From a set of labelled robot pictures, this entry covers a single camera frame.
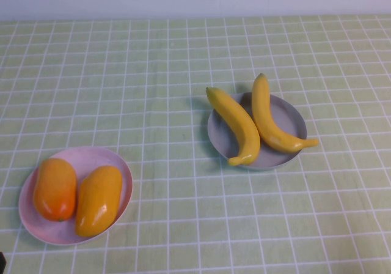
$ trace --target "banana tip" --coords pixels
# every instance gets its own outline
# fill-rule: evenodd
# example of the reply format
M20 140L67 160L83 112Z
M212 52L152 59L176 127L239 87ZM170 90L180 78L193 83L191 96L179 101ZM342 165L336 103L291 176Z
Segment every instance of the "banana tip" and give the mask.
M313 138L313 139L308 139L308 146L309 147L315 147L319 144L319 139Z
M238 166L243 163L243 159L241 157L233 157L228 159L228 165L230 166Z

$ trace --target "banana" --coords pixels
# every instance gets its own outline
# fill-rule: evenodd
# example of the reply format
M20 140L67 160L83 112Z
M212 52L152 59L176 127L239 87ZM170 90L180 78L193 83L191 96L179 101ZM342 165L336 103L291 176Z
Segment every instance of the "banana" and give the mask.
M231 96L217 87L207 87L206 95L213 108L234 132L239 143L238 156L229 158L228 164L250 165L257 159L261 148L261 139L250 115Z
M280 152L295 153L319 144L317 139L301 139L282 131L274 122L270 109L268 79L259 74L252 86L252 115L261 139Z

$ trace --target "black object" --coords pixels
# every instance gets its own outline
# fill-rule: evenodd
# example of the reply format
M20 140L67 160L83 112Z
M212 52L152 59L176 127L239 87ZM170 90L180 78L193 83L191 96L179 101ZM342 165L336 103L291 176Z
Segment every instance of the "black object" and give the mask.
M2 254L2 252L0 252L0 274L4 273L6 264L7 264L7 261L5 260L5 257Z

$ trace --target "plastic fruit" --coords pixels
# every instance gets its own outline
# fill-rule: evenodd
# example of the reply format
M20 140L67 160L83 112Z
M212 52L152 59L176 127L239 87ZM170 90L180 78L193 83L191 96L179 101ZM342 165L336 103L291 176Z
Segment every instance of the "plastic fruit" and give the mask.
M230 166L250 165L260 152L261 140L250 115L231 96L217 87L206 89L208 100L213 108L225 120L236 136L239 154L228 159Z
M60 158L44 160L38 168L34 207L50 221L71 218L76 208L77 184L75 170L67 161Z
M281 130L274 122L270 109L270 90L268 79L259 74L252 86L252 116L261 139L280 152L295 153L305 147L319 144L318 139L301 139Z
M117 216L122 189L122 175L114 166L92 171L79 189L76 211L76 234L89 237L105 231Z

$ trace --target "green checkered tablecloth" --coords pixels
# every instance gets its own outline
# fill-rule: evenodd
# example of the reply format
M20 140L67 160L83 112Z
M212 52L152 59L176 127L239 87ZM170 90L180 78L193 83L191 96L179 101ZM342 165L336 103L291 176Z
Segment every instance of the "green checkered tablecloth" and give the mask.
M258 73L321 144L275 171L227 166L207 86ZM391 15L0 22L0 251L6 273L391 273ZM118 152L130 205L104 236L47 245L21 225L37 163Z

